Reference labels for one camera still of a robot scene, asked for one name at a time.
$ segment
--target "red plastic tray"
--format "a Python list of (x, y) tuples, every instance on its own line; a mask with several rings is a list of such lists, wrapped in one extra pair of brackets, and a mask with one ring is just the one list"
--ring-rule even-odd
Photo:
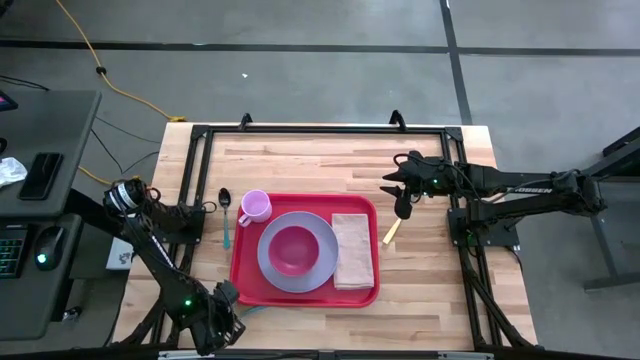
[[(262, 224), (246, 228), (236, 226), (231, 259), (231, 282), (240, 292), (239, 302), (245, 305), (306, 306), (358, 308), (371, 304), (380, 290), (378, 264), (378, 225), (376, 209), (358, 195), (269, 194), (273, 214)], [(371, 236), (374, 286), (370, 289), (337, 290), (333, 276), (322, 286), (308, 293), (284, 292), (267, 281), (258, 266), (258, 241), (267, 225), (278, 216), (291, 211), (308, 211), (331, 224), (332, 214), (367, 214)], [(238, 210), (238, 218), (244, 213)]]

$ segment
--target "butcher block tabletop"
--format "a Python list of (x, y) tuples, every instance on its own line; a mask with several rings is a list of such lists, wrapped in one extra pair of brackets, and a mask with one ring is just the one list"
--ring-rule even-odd
[[(165, 204), (178, 199), (193, 123), (167, 124), (153, 187)], [(463, 126), (470, 163), (496, 166), (489, 130)], [(202, 141), (193, 169), (189, 199), (202, 158)], [(422, 198), (414, 205), (389, 245), (382, 239), (396, 221), (394, 198), (381, 185), (395, 171), (393, 156), (418, 150), (441, 156), (434, 135), (374, 134), (215, 134), (204, 201), (231, 192), (230, 237), (243, 194), (251, 189), (273, 193), (358, 194), (376, 207), (380, 256), (380, 293), (360, 309), (268, 307), (242, 318), (247, 330), (233, 348), (344, 350), (471, 350), (473, 343), (458, 252), (446, 226), (446, 197)], [(207, 288), (229, 278), (232, 248), (223, 248), (223, 211), (206, 217), (191, 273)], [(509, 320), (530, 342), (536, 337), (522, 273), (514, 255), (487, 248), (494, 297)], [(129, 335), (158, 298), (159, 287), (139, 258), (133, 262), (113, 341)], [(485, 339), (486, 310), (478, 300)], [(238, 306), (238, 314), (247, 307)], [(170, 321), (165, 322), (163, 341)], [(180, 348), (193, 348), (189, 331)]]

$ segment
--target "yellow cable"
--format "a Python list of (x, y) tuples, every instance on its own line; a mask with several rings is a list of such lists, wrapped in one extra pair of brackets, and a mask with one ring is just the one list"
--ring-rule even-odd
[[(78, 29), (78, 32), (80, 33), (80, 35), (84, 39), (84, 42), (87, 44), (87, 47), (89, 47), (89, 50), (91, 51), (91, 54), (93, 55), (93, 58), (96, 60), (96, 64), (98, 65), (98, 67), (103, 67), (102, 63), (100, 63), (100, 59), (98, 58), (98, 54), (96, 54), (96, 51), (93, 49), (93, 46), (91, 46), (91, 43), (89, 42), (89, 39), (84, 34), (84, 31), (82, 31), (82, 28), (80, 27), (80, 25), (78, 24), (76, 19), (74, 19), (73, 16), (71, 16), (69, 11), (67, 11), (67, 9), (64, 7), (64, 5), (62, 5), (60, 0), (56, 0), (56, 2), (58, 3), (58, 5), (62, 9), (62, 11), (64, 11), (64, 13), (67, 15), (69, 20), (71, 20), (73, 25), (75, 25), (76, 29)], [(171, 116), (171, 115), (167, 114), (166, 112), (162, 111), (162, 109), (160, 109), (159, 107), (157, 107), (157, 106), (153, 105), (152, 103), (150, 103), (149, 101), (141, 99), (141, 98), (139, 98), (139, 97), (137, 97), (135, 95), (131, 95), (131, 94), (127, 93), (126, 91), (122, 91), (122, 90), (118, 89), (117, 87), (113, 86), (113, 84), (111, 84), (111, 82), (107, 78), (106, 74), (100, 74), (100, 76), (102, 76), (102, 79), (107, 83), (107, 85), (109, 85), (111, 90), (117, 92), (120, 95), (126, 96), (126, 97), (128, 97), (130, 99), (136, 100), (138, 102), (141, 102), (141, 103), (147, 105), (148, 107), (150, 107), (153, 110), (155, 110), (155, 111), (159, 112), (160, 114), (162, 114), (162, 116), (167, 118), (167, 120), (169, 122), (180, 122), (180, 121), (186, 121), (187, 120), (187, 118), (184, 117), (184, 116)]]
[(87, 174), (88, 177), (92, 178), (93, 180), (101, 183), (101, 184), (105, 184), (105, 185), (111, 185), (111, 181), (107, 181), (105, 179), (99, 178), (95, 175), (93, 175), (91, 172), (89, 172), (89, 170), (83, 168), (82, 166), (78, 166), (78, 170), (82, 171), (83, 173)]

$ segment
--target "beige napkin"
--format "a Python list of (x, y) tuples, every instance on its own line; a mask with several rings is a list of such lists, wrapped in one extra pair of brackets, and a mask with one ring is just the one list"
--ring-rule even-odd
[(338, 267), (333, 276), (336, 289), (373, 287), (373, 262), (367, 215), (333, 214), (332, 227), (340, 248)]

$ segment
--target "gray floor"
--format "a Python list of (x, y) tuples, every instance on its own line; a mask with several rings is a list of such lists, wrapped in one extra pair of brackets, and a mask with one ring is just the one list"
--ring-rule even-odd
[[(247, 44), (446, 45), (436, 0), (66, 0), (95, 40)], [(460, 46), (638, 48), (633, 0), (450, 0)], [(0, 37), (78, 39), (49, 0), (17, 1)], [(100, 51), (118, 86), (192, 121), (384, 123), (400, 109), (411, 123), (460, 124), (448, 55)], [(488, 125), (504, 170), (585, 166), (640, 124), (640, 58), (463, 56), (474, 124)], [(99, 114), (159, 140), (165, 121), (110, 92), (88, 52), (0, 49), (0, 73), (53, 89), (100, 89)], [(101, 124), (94, 129), (124, 166), (157, 144)], [(155, 157), (127, 175), (151, 180)], [(83, 164), (121, 175), (94, 139)], [(101, 187), (79, 175), (78, 189)], [(518, 225), (539, 342), (549, 349), (640, 357), (640, 285), (586, 294), (605, 275), (586, 219), (550, 214)], [(34, 343), (0, 352), (95, 346), (109, 332), (122, 279), (79, 291), (86, 316)]]

